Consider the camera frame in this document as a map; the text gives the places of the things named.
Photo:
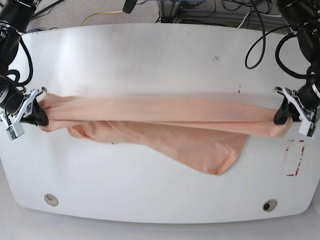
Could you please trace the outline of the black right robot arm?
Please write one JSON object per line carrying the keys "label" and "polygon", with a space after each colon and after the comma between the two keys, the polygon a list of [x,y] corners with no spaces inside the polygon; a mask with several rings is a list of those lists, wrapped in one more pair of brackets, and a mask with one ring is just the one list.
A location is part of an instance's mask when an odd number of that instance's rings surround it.
{"label": "black right robot arm", "polygon": [[[22,39],[39,0],[8,0],[0,11],[0,107],[5,116],[20,110],[26,100],[25,86],[33,77],[33,63],[30,53]],[[25,81],[19,82],[18,70],[9,69],[19,47],[22,47],[28,61],[29,74]]]}

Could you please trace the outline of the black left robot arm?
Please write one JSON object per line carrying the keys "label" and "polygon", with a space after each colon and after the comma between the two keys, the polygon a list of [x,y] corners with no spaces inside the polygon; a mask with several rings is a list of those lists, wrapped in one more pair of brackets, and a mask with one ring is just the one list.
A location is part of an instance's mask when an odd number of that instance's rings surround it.
{"label": "black left robot arm", "polygon": [[[290,31],[275,49],[275,61],[289,76],[305,80],[299,90],[289,91],[289,96],[293,99],[283,99],[273,121],[276,125],[283,125],[292,117],[294,121],[307,119],[315,126],[320,107],[320,13],[311,0],[275,0],[273,3],[287,22],[278,29]],[[289,69],[280,58],[283,45],[292,38],[297,39],[300,51],[310,63],[304,74]]]}

